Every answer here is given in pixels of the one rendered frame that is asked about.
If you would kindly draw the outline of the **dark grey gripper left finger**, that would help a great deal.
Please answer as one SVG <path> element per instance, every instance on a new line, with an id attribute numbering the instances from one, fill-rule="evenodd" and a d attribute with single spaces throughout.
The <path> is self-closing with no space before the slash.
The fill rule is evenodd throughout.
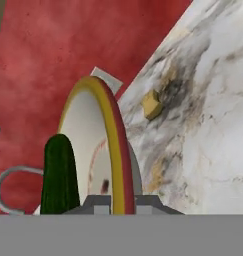
<path id="1" fill-rule="evenodd" d="M 82 206 L 67 211 L 70 215 L 110 215 L 110 195 L 88 195 Z"/>

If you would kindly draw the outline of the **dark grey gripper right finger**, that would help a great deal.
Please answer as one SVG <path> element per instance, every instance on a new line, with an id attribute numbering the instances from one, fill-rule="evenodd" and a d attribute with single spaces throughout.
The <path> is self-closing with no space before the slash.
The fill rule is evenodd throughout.
<path id="1" fill-rule="evenodd" d="M 135 203 L 136 213 L 139 215 L 182 215 L 182 212 L 163 205 L 157 195 L 137 195 Z"/>

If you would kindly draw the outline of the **white bowl yellow red rim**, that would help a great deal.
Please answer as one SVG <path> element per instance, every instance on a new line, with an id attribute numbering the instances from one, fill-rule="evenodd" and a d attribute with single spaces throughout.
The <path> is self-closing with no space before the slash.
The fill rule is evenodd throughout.
<path id="1" fill-rule="evenodd" d="M 73 148 L 80 201 L 109 195 L 113 214 L 135 213 L 135 197 L 142 193 L 138 161 L 115 96 L 102 79 L 87 76 L 74 85 L 58 132 Z"/>

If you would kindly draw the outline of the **green cucumber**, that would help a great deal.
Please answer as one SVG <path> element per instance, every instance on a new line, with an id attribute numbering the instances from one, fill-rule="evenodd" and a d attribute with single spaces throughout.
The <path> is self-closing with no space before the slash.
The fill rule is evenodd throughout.
<path id="1" fill-rule="evenodd" d="M 63 214 L 79 205 L 73 148 L 66 135 L 56 134 L 45 145 L 40 213 Z"/>

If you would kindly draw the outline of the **small yellow block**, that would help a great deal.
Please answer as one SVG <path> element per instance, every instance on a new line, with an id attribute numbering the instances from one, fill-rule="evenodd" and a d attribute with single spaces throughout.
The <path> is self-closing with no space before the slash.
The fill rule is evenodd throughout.
<path id="1" fill-rule="evenodd" d="M 144 95 L 141 105 L 144 117 L 148 120 L 153 120 L 163 109 L 163 104 L 159 100 L 159 93 L 154 89 Z"/>

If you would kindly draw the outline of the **pale grey wall plate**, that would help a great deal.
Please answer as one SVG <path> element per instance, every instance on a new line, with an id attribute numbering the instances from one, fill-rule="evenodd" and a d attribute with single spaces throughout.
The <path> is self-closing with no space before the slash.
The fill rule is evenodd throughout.
<path id="1" fill-rule="evenodd" d="M 107 73 L 106 71 L 98 67 L 93 68 L 91 76 L 96 76 L 102 79 L 109 86 L 113 94 L 116 94 L 123 85 L 123 83 L 119 79 L 115 78 L 111 74 Z"/>

